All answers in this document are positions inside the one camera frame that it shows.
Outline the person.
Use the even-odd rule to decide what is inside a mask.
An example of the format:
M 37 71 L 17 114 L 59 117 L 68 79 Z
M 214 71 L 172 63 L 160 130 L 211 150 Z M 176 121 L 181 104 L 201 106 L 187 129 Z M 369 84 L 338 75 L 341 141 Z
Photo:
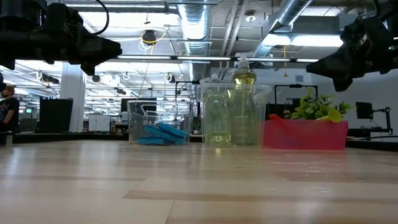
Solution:
M 15 132 L 19 123 L 19 100 L 14 97 L 15 88 L 7 85 L 1 92 L 4 98 L 0 101 L 0 133 Z

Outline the clear plastic sponge bin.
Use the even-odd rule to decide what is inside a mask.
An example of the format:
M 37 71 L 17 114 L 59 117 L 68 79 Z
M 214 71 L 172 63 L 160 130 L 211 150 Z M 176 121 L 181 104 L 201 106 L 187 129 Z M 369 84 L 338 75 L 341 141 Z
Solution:
M 144 131 L 147 124 L 158 126 L 160 123 L 171 125 L 189 134 L 185 144 L 189 143 L 193 127 L 193 105 L 186 101 L 167 100 L 131 100 L 127 103 L 129 142 L 137 144 L 138 138 L 150 136 Z

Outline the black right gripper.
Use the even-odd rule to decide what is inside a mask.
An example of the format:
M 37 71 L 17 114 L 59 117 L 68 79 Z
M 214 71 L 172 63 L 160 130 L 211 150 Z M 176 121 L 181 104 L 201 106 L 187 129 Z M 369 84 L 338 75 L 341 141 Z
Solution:
M 306 66 L 306 71 L 334 77 L 336 91 L 345 91 L 355 78 L 379 68 L 392 45 L 392 34 L 377 16 L 357 18 L 340 35 L 343 45 L 334 53 Z

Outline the black metal rack frame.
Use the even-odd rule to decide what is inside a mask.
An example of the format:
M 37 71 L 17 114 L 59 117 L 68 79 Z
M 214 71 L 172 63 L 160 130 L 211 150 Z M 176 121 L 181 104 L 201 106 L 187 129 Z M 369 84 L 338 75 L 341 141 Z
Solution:
M 197 86 L 200 84 L 198 80 L 193 81 L 176 81 L 175 82 L 175 89 L 174 89 L 174 99 L 177 98 L 182 94 L 183 91 L 188 92 L 188 97 L 191 95 L 196 95 L 197 93 Z
M 307 97 L 309 93 L 312 93 L 313 97 L 318 97 L 318 86 L 317 85 L 301 85 L 301 84 L 289 84 L 289 85 L 274 85 L 274 102 L 267 104 L 268 117 L 270 114 L 276 114 L 279 117 L 289 119 L 295 109 L 300 107 L 300 100 Z

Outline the black monitor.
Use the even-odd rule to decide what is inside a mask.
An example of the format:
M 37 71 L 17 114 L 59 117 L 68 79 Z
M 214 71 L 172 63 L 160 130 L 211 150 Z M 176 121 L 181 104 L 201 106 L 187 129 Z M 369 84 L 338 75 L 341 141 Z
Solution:
M 121 112 L 127 111 L 127 102 L 131 100 L 137 100 L 137 98 L 122 98 L 121 99 Z M 146 101 L 156 101 L 157 98 L 139 98 L 139 100 L 146 100 Z

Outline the red plastic bin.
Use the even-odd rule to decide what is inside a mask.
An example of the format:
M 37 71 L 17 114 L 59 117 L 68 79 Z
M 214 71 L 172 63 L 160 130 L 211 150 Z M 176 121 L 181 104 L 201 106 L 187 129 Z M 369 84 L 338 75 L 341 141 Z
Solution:
M 343 150 L 348 122 L 270 119 L 265 121 L 263 146 L 273 149 Z

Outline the black partition panel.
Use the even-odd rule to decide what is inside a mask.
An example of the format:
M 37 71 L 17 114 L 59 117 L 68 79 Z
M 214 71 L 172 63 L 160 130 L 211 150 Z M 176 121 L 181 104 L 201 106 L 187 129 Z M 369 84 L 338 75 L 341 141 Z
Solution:
M 68 133 L 72 116 L 73 99 L 40 99 L 39 132 Z

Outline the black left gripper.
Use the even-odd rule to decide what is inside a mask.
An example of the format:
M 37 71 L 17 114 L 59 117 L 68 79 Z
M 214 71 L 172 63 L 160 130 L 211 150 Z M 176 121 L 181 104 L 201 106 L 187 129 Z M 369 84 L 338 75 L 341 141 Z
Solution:
M 56 60 L 80 65 L 87 74 L 95 66 L 122 54 L 121 44 L 90 33 L 78 11 L 63 3 L 38 2 L 37 58 L 48 64 Z

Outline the white building column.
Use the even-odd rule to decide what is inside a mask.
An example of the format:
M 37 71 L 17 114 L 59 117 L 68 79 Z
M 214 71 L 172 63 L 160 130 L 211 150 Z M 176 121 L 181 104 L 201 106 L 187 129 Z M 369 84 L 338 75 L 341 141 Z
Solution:
M 83 132 L 83 117 L 85 112 L 85 89 L 87 75 L 79 65 L 63 63 L 60 98 L 73 100 L 69 131 Z

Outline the yellow dish brush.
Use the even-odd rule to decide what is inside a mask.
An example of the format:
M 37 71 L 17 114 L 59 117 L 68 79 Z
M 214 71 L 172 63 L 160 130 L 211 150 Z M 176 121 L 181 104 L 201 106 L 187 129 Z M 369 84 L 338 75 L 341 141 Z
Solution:
M 342 114 L 336 110 L 330 110 L 326 116 L 323 116 L 321 118 L 317 118 L 317 121 L 331 121 L 333 123 L 339 123 L 342 121 Z

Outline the clear plastic soap bin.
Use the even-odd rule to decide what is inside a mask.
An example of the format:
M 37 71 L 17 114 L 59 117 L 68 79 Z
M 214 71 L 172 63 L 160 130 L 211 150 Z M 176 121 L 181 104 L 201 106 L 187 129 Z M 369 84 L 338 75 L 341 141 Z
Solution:
M 220 86 L 225 88 L 225 96 L 228 96 L 229 100 L 227 101 L 227 107 L 228 107 L 228 120 L 229 120 L 229 125 L 230 125 L 230 134 L 232 135 L 232 110 L 233 110 L 233 96 L 234 96 L 234 84 L 231 83 L 220 83 Z M 200 116 L 201 116 L 201 130 L 202 130 L 202 135 L 203 135 L 203 141 L 205 144 L 205 130 L 204 130 L 204 106 L 203 106 L 203 87 L 204 84 L 201 84 L 198 86 L 197 90 L 197 99 L 200 103 Z M 272 88 L 268 85 L 253 85 L 254 91 L 253 91 L 253 97 L 254 97 L 254 102 L 256 104 L 256 144 L 254 146 L 258 146 L 262 144 L 262 136 L 264 134 L 264 123 L 265 123 L 265 117 L 266 117 L 266 105 L 268 104 L 267 96 L 268 94 L 272 91 Z M 229 145 L 211 145 L 211 146 L 237 146 L 234 145 L 232 142 L 232 137 L 231 137 L 231 144 Z

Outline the green potted plant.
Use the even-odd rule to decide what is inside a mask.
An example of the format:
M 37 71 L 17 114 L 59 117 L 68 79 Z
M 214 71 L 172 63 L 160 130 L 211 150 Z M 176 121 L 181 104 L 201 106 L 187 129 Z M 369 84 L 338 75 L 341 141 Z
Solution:
M 355 106 L 341 101 L 334 105 L 333 95 L 318 95 L 309 89 L 308 95 L 299 100 L 299 106 L 291 114 L 291 119 L 321 120 L 330 114 L 337 112 L 341 117 L 347 114 L 349 110 L 355 109 Z

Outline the silver spiral ceiling duct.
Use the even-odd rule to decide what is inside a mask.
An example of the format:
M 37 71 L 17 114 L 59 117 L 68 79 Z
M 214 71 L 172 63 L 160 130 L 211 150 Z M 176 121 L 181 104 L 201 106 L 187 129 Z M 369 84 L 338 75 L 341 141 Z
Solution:
M 291 32 L 294 22 L 312 2 L 313 0 L 283 0 L 280 9 L 268 15 L 264 20 L 261 27 L 262 40 L 254 51 L 253 57 L 265 57 L 274 46 L 283 45 L 282 42 L 289 38 L 275 35 L 274 32 L 284 28 L 288 33 Z
M 210 6 L 208 0 L 186 0 L 179 4 L 181 30 L 187 55 L 205 56 L 209 54 L 210 45 L 205 43 L 209 37 Z

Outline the black monitor on arm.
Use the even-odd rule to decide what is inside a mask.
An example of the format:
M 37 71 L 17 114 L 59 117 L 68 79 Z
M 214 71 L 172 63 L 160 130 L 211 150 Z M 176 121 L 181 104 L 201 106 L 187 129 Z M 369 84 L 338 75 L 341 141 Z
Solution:
M 381 112 L 385 114 L 386 118 L 386 128 L 375 127 L 375 128 L 365 128 L 364 130 L 371 133 L 388 133 L 393 134 L 393 128 L 391 126 L 390 112 L 391 108 L 389 106 L 381 109 L 374 110 L 371 103 L 356 102 L 356 114 L 358 119 L 369 119 L 374 120 L 374 113 Z

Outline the white cabinet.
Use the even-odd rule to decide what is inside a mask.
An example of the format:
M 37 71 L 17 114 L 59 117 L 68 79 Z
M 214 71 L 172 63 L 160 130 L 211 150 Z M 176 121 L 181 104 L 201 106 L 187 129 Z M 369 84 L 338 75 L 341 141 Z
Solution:
M 88 121 L 89 132 L 109 132 L 111 124 L 110 115 L 90 115 Z

